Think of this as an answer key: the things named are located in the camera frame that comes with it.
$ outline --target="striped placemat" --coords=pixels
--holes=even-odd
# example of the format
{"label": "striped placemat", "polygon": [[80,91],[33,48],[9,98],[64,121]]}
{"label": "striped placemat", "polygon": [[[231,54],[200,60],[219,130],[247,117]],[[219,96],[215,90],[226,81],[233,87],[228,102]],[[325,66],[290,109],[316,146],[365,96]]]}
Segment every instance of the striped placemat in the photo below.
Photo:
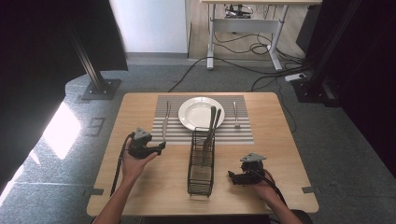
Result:
{"label": "striped placemat", "polygon": [[[190,145],[192,131],[180,122],[178,119],[178,110],[180,106],[190,98],[204,96],[216,100],[224,108],[224,121],[216,129],[216,144],[219,145],[252,145],[253,134],[248,119],[248,111],[243,95],[159,95],[155,110],[154,122],[152,124],[152,141],[153,144],[159,144],[163,141],[163,120],[166,115],[166,102],[169,101],[171,111],[166,129],[167,145]],[[233,102],[238,107],[238,121],[241,128],[235,129],[235,114],[233,112]]]}

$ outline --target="white wall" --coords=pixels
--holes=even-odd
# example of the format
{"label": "white wall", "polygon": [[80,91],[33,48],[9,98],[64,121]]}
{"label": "white wall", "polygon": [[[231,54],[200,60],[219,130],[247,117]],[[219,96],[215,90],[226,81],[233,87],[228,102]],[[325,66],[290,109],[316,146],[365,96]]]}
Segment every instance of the white wall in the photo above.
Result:
{"label": "white wall", "polygon": [[188,52],[185,0],[109,2],[125,52]]}

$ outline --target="gray carpet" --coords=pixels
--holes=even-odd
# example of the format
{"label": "gray carpet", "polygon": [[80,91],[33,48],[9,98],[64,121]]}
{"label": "gray carpet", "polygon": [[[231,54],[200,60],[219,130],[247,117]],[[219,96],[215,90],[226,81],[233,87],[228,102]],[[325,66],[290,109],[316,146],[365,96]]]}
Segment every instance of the gray carpet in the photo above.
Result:
{"label": "gray carpet", "polygon": [[[70,81],[64,102],[81,124],[80,135],[64,159],[44,137],[39,141],[0,207],[0,223],[89,223],[86,206],[122,96],[169,91],[188,64],[135,63],[128,72],[103,72],[105,78],[121,79],[112,101],[81,101],[88,76]],[[249,91],[260,76],[230,65],[214,71],[196,65],[174,91]],[[310,214],[314,223],[396,223],[396,181],[343,109],[300,104],[290,83],[272,80],[261,80],[256,87],[269,85],[256,91],[275,92],[283,103],[318,199],[319,211]],[[139,217],[122,219],[138,222]]]}

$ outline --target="wooden table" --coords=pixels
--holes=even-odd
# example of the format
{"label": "wooden table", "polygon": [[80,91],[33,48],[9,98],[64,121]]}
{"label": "wooden table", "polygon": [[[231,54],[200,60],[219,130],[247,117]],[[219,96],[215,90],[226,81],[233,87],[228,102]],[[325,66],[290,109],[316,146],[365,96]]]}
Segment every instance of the wooden table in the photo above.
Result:
{"label": "wooden table", "polygon": [[[212,70],[214,57],[214,32],[265,32],[273,34],[271,45],[267,46],[276,70],[281,70],[279,59],[276,55],[276,45],[285,23],[289,5],[319,5],[322,0],[201,0],[209,4],[209,44],[207,49],[207,69]],[[243,5],[283,5],[279,20],[253,20],[253,19],[219,19],[216,18],[216,4],[243,4]]]}
{"label": "wooden table", "polygon": [[307,213],[318,211],[314,193],[303,193],[310,187],[299,152],[274,93],[186,92],[127,93],[108,141],[106,154],[94,185],[103,195],[92,195],[87,207],[96,216],[109,199],[122,143],[137,127],[151,130],[159,95],[244,95],[254,145],[218,145],[215,151],[215,181],[212,195],[190,196],[187,172],[190,146],[168,145],[163,154],[151,161],[136,182],[123,211],[130,216],[196,216],[269,214],[262,200],[246,187],[233,185],[227,171],[240,174],[240,159],[249,152],[267,157],[264,168],[274,176],[288,206]]}

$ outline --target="wire utensil holder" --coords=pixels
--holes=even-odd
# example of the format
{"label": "wire utensil holder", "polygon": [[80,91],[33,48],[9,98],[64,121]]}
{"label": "wire utensil holder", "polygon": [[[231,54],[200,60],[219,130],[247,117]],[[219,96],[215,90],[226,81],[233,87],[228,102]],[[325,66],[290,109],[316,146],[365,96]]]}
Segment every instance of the wire utensil holder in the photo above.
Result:
{"label": "wire utensil holder", "polygon": [[188,174],[187,192],[207,197],[212,193],[215,166],[215,135],[207,150],[204,150],[204,141],[208,136],[207,128],[195,128],[192,131],[191,151]]}

